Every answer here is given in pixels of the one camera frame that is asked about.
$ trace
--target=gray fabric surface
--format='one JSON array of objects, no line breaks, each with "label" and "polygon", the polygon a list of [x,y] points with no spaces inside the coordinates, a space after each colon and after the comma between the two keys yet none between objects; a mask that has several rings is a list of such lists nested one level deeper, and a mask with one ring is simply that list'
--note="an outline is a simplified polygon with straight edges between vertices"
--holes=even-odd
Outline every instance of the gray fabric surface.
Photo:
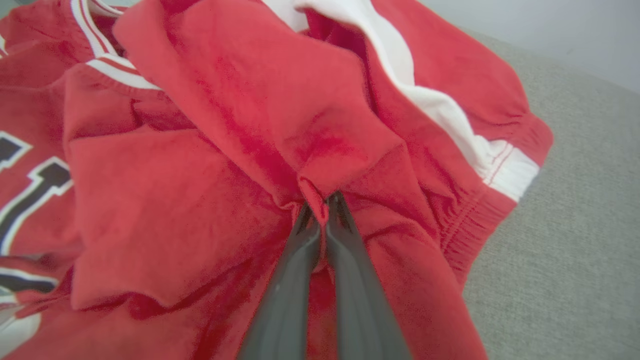
[{"label": "gray fabric surface", "polygon": [[490,359],[640,359],[640,95],[471,35],[555,135],[468,278]]}]

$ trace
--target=clothing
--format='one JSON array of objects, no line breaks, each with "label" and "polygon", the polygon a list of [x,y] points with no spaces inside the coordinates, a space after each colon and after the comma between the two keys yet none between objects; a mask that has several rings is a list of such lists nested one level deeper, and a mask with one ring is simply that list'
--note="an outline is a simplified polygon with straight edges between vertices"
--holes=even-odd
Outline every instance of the clothing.
[{"label": "clothing", "polygon": [[[54,5],[57,31],[84,38],[18,42],[0,25],[0,74],[34,46],[62,64],[25,85],[0,77],[14,81],[0,129],[32,146],[2,163],[3,211],[38,164],[57,180],[3,239],[3,254],[46,254],[11,260],[56,287],[15,296],[14,323],[39,327],[7,359],[234,357],[301,204],[323,223],[335,190],[414,357],[486,357],[461,288],[552,142],[502,60],[412,0],[143,0],[115,25],[126,58],[102,34],[119,10],[33,6]],[[325,264],[311,359],[335,357]]]}]

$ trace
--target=white wall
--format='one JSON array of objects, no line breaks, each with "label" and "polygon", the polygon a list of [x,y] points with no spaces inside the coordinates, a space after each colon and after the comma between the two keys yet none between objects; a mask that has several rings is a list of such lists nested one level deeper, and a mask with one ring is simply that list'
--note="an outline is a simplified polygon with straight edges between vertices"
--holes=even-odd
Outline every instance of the white wall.
[{"label": "white wall", "polygon": [[467,29],[640,93],[640,0],[420,0]]}]

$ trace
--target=red garment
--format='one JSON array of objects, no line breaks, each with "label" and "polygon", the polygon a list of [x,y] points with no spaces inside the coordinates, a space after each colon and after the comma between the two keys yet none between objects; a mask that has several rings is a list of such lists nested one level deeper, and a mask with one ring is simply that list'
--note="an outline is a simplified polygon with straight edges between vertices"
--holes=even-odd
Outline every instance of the red garment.
[{"label": "red garment", "polygon": [[[552,142],[502,60],[412,0],[300,2],[304,33],[287,4],[143,0],[115,27],[136,69],[89,13],[118,11],[57,4],[92,60],[53,50],[78,64],[0,88],[20,115],[0,130],[50,144],[3,168],[3,209],[48,156],[74,184],[3,239],[61,283],[18,294],[15,324],[39,328],[7,359],[233,358],[300,205],[324,222],[335,190],[415,358],[486,357],[461,285]],[[49,54],[0,34],[0,84],[13,56]],[[310,359],[336,357],[331,272],[312,276]]]}]

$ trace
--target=red jersey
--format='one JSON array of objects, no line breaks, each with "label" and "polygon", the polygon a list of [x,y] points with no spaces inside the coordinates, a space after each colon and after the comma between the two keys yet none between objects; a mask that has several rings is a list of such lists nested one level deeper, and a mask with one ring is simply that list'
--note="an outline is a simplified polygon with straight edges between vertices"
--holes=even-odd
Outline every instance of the red jersey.
[{"label": "red jersey", "polygon": [[[301,204],[324,222],[335,190],[414,357],[486,357],[461,287],[552,142],[496,55],[412,0],[143,0],[124,58],[119,10],[52,4],[77,38],[18,51],[0,26],[0,72],[60,64],[0,88],[7,359],[233,358]],[[311,359],[336,356],[325,264]]]}]

